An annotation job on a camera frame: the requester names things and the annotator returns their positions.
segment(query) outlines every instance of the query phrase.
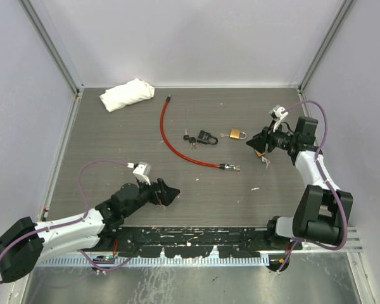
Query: gray wall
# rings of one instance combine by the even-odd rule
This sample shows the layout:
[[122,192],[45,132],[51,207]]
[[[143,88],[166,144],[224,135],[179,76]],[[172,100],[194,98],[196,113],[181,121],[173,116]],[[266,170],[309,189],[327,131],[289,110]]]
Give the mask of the gray wall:
[[342,2],[32,0],[86,87],[296,85]]
[[0,235],[36,219],[72,101],[18,1],[0,0]]
[[326,165],[336,183],[353,193],[350,222],[360,233],[380,296],[380,0],[356,2],[307,98],[328,113]]

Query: small key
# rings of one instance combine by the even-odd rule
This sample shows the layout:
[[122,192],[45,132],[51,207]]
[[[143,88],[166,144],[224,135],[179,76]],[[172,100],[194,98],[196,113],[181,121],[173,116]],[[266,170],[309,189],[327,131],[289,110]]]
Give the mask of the small key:
[[189,143],[191,144],[191,149],[193,150],[195,150],[196,149],[196,141],[197,141],[197,139],[195,138],[195,137],[190,137],[189,138]]
[[183,140],[188,141],[190,136],[187,134],[187,129],[184,129]]

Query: white towel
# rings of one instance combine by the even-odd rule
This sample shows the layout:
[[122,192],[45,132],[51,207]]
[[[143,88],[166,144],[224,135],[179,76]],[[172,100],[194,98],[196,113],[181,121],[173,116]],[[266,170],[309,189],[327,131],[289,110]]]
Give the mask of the white towel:
[[101,101],[107,111],[112,112],[124,106],[151,99],[155,94],[155,88],[145,81],[134,79],[123,85],[118,85],[100,95]]

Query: gold padlock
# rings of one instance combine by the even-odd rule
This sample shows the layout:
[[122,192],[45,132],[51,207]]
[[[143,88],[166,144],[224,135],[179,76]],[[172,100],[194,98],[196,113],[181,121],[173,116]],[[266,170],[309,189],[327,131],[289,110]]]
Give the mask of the gold padlock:
[[239,129],[231,129],[231,133],[229,135],[223,134],[223,133],[220,134],[220,137],[225,137],[225,136],[229,136],[230,138],[233,138],[233,139],[246,139],[246,133],[241,132],[241,130]]
[[229,137],[233,138],[233,139],[239,139],[239,135],[241,135],[241,130],[239,130],[239,129],[232,129],[231,133],[229,134]]

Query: wooden tabletop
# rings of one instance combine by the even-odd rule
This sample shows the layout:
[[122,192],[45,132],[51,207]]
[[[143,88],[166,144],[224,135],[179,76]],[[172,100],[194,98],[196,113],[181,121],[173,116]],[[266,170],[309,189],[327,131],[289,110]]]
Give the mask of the wooden tabletop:
[[[219,137],[232,128],[248,139],[271,121],[275,105],[299,101],[296,89],[156,89],[149,101],[108,113],[99,99],[104,89],[85,89],[54,190],[49,219],[84,211],[77,186],[79,170],[93,160],[107,158],[147,162],[152,181],[161,177],[181,190],[167,208],[147,204],[129,217],[127,225],[256,226],[275,215],[293,216],[303,194],[302,178],[286,151],[257,157],[245,140]],[[189,163],[173,154],[162,141],[160,113],[167,95],[165,132],[181,153],[212,163],[241,166],[241,173]],[[294,128],[301,108],[289,114]],[[218,137],[218,144],[198,143],[196,150],[183,140],[184,129],[197,137],[200,130]],[[100,163],[88,168],[82,183],[91,207],[107,200],[122,184],[135,182],[132,169]]]

